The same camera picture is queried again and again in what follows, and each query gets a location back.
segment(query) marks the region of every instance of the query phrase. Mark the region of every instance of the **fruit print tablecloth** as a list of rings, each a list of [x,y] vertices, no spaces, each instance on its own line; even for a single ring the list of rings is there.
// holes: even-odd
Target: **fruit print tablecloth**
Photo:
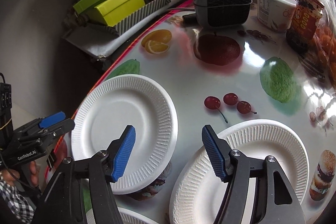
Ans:
[[[188,0],[182,6],[191,5]],[[286,124],[305,145],[310,177],[302,208],[313,223],[336,190],[336,93],[327,73],[312,58],[298,56],[284,33],[260,24],[256,5],[245,24],[217,32],[182,27],[182,15],[190,13],[176,10],[156,22],[95,85],[125,73],[145,75],[169,93],[178,115],[178,140],[162,190],[142,201],[118,196],[117,203],[163,224],[174,183],[202,146],[202,127],[211,124],[218,133],[264,118]],[[69,153],[69,135],[59,143]]]

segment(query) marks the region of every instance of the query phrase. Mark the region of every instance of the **screw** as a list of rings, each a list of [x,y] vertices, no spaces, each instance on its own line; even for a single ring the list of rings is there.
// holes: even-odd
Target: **screw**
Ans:
[[[69,164],[71,162],[71,158],[70,157],[66,157],[63,159],[63,163],[64,164]]]
[[[267,156],[266,158],[269,162],[275,162],[275,157],[273,156]]]
[[[239,157],[241,154],[242,153],[237,149],[231,150],[231,155],[233,155],[235,157]]]
[[[98,151],[98,156],[99,157],[105,157],[107,155],[107,151],[106,150],[100,150]]]

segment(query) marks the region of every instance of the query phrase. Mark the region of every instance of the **plaid shirt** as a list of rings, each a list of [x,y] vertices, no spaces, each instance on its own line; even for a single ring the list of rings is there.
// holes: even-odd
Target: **plaid shirt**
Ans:
[[[3,178],[0,178],[0,195],[7,203],[12,213],[23,223],[29,224],[32,221],[34,210],[21,196],[16,187],[8,185]]]

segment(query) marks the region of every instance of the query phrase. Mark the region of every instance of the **white plastic tub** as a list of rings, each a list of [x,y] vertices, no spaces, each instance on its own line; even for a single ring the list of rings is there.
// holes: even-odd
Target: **white plastic tub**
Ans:
[[[295,0],[257,0],[258,20],[276,32],[285,32],[295,10]]]

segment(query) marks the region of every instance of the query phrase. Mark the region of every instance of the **plate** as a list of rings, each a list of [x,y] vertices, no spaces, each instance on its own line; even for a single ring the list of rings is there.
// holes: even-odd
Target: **plate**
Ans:
[[[157,224],[154,220],[151,220],[139,213],[120,208],[119,213],[121,215],[121,219],[123,220],[124,224]],[[95,224],[95,218],[93,216],[93,210],[90,209],[86,213],[87,224]]]
[[[177,114],[162,86],[142,75],[113,77],[95,88],[80,105],[71,133],[75,160],[92,157],[135,127],[136,139],[124,175],[111,183],[114,194],[138,191],[165,169],[177,140]]]
[[[280,122],[258,119],[236,124],[218,137],[248,157],[275,156],[302,202],[308,187],[309,163],[305,147],[293,130]],[[169,206],[171,224],[213,224],[226,186],[216,177],[204,146],[201,147],[175,183]],[[250,223],[254,192],[255,178],[251,178],[242,224]]]

